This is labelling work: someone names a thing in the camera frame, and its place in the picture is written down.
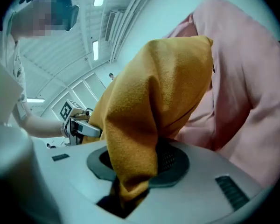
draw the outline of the yellow cloth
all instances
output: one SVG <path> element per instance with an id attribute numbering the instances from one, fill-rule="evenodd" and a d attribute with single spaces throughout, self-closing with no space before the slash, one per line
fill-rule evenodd
<path id="1" fill-rule="evenodd" d="M 211 45 L 206 36 L 148 42 L 97 103 L 89 124 L 103 130 L 123 202 L 147 190 L 158 137 L 174 138 L 210 85 Z"/>

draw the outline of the ceiling beam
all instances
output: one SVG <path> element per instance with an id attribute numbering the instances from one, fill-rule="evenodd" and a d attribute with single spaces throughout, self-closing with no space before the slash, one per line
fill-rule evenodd
<path id="1" fill-rule="evenodd" d="M 79 5 L 80 5 L 80 11 L 79 11 L 79 17 L 80 17 L 80 28 L 81 28 L 81 33 L 82 33 L 82 40 L 85 48 L 85 52 L 87 55 L 87 62 L 92 69 L 92 64 L 91 64 L 91 57 L 89 56 L 90 51 L 89 51 L 89 46 L 88 46 L 88 41 L 87 41 L 87 33 L 86 33 L 86 0 L 79 0 Z"/>
<path id="2" fill-rule="evenodd" d="M 47 80 L 54 82 L 57 85 L 60 85 L 62 87 L 67 87 L 67 85 L 63 81 L 61 81 L 58 78 L 54 77 L 53 75 L 47 73 L 42 68 L 40 68 L 38 65 L 36 65 L 34 62 L 27 59 L 24 55 L 21 55 L 21 60 L 23 61 L 23 64 L 25 65 L 25 68 L 27 70 L 33 71 L 34 73 L 42 76 L 43 78 L 45 78 Z"/>

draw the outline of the distant person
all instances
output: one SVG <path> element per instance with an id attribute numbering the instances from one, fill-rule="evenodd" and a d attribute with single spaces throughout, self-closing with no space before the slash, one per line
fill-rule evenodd
<path id="1" fill-rule="evenodd" d="M 114 80 L 114 75 L 112 73 L 109 74 L 109 77 Z"/>
<path id="2" fill-rule="evenodd" d="M 51 146 L 50 144 L 47 144 L 47 147 L 48 148 L 56 148 L 56 146 L 54 146 L 54 145 Z"/>

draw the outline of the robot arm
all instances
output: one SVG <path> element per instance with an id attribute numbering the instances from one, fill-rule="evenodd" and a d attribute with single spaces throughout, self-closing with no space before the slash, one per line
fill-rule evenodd
<path id="1" fill-rule="evenodd" d="M 70 137 L 70 146 L 79 145 L 84 136 L 100 137 L 102 130 L 88 124 L 90 111 L 83 109 L 76 102 L 66 100 L 60 115 L 64 119 L 65 129 Z"/>

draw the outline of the white surface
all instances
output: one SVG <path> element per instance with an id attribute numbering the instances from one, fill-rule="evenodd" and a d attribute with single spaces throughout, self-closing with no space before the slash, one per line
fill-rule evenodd
<path id="1" fill-rule="evenodd" d="M 89 198 L 95 200 L 98 197 L 98 193 L 95 193 L 98 187 L 91 185 L 91 180 L 87 175 L 90 171 L 85 170 L 83 165 L 86 162 L 83 157 L 88 153 L 84 152 L 83 154 L 81 152 L 85 151 L 83 146 L 47 149 L 39 141 L 35 141 L 34 149 L 40 164 L 40 171 L 61 214 L 62 224 L 127 224 L 123 219 L 106 212 L 89 200 Z M 51 156 L 66 153 L 68 149 L 72 150 L 70 156 L 74 158 L 67 158 L 57 162 L 52 160 Z"/>
<path id="2" fill-rule="evenodd" d="M 88 84 L 88 86 L 91 88 L 91 91 L 94 93 L 94 95 L 99 99 L 105 92 L 104 85 L 100 82 L 97 76 L 89 76 L 85 79 L 85 82 Z"/>
<path id="3" fill-rule="evenodd" d="M 280 40 L 280 25 L 263 0 L 229 0 Z M 126 65 L 150 40 L 160 39 L 195 10 L 202 0 L 150 0 L 123 44 L 117 63 Z"/>
<path id="4" fill-rule="evenodd" d="M 40 139 L 40 140 L 44 142 L 43 144 L 44 146 L 46 146 L 47 143 L 49 143 L 51 146 L 54 145 L 57 148 L 65 147 L 65 143 L 70 142 L 70 140 L 65 137 L 55 137 L 55 138 L 47 138 L 47 139 Z"/>
<path id="5" fill-rule="evenodd" d="M 90 93 L 90 91 L 87 89 L 85 84 L 81 82 L 78 84 L 73 91 L 76 93 L 76 95 L 80 98 L 80 100 L 83 102 L 83 104 L 86 106 L 86 108 L 94 109 L 95 105 L 97 104 L 97 100 L 95 97 Z"/>
<path id="6" fill-rule="evenodd" d="M 0 126 L 0 179 L 12 187 L 19 205 L 35 223 L 58 223 L 54 199 L 40 175 L 32 140 L 23 129 Z"/>
<path id="7" fill-rule="evenodd" d="M 230 175 L 249 198 L 255 197 L 261 191 L 261 187 L 251 177 L 230 164 L 222 156 L 200 147 L 181 143 L 175 143 L 174 145 L 189 156 L 190 168 L 187 175 L 174 187 L 150 189 L 147 197 L 126 218 L 126 221 L 138 224 L 171 224 L 174 222 L 204 224 L 221 219 L 231 214 L 233 209 L 215 181 L 215 178 L 220 175 Z M 94 223 L 98 221 L 96 218 L 100 220 L 106 218 L 107 220 L 112 216 L 108 213 L 104 214 L 104 211 L 97 206 L 90 205 L 90 203 L 96 203 L 102 197 L 108 195 L 111 188 L 111 182 L 99 180 L 86 166 L 88 155 L 102 146 L 105 146 L 105 141 L 50 150 L 44 150 L 43 147 L 35 144 L 35 151 L 41 167 L 44 168 L 43 174 L 46 181 L 49 182 L 47 176 L 49 174 L 46 174 L 45 171 L 48 172 L 47 168 L 50 167 L 52 172 L 56 172 L 55 178 L 60 175 L 63 179 L 59 182 L 60 188 L 67 186 L 69 183 L 73 189 L 69 193 L 63 194 L 64 201 L 65 198 L 77 191 L 85 200 L 89 200 L 88 208 L 90 210 L 97 210 L 97 215 L 88 219 L 88 221 Z M 51 157 L 59 154 L 68 154 L 70 157 L 56 162 L 43 159 L 47 155 Z M 71 203 L 77 207 L 72 210 L 69 206 L 59 206 L 61 197 L 58 197 L 59 194 L 55 193 L 56 190 L 52 190 L 52 192 L 62 216 L 69 215 L 71 218 L 77 218 L 74 215 L 84 201 L 77 200 L 76 197 L 73 200 L 71 199 Z M 114 217 L 114 220 L 109 219 L 110 223 L 118 220 L 120 219 L 117 217 Z"/>

